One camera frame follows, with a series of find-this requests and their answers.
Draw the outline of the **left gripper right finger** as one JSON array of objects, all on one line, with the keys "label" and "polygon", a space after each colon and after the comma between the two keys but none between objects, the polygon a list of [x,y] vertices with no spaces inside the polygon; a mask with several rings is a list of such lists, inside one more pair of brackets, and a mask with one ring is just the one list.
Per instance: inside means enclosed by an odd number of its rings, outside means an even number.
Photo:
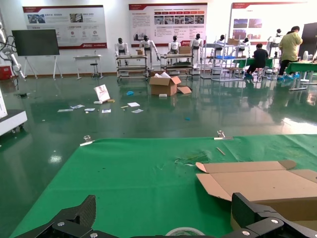
[{"label": "left gripper right finger", "polygon": [[281,216],[267,205],[249,201],[241,193],[232,194],[232,219],[240,229],[225,238],[315,238],[317,232]]}]

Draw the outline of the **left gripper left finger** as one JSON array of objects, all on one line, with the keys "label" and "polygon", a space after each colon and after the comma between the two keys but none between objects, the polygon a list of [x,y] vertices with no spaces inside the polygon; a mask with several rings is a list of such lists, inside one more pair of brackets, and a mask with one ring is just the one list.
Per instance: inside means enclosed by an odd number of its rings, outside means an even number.
[{"label": "left gripper left finger", "polygon": [[19,238],[107,238],[109,234],[93,230],[96,197],[88,195],[78,206],[60,210],[49,222],[18,235]]}]

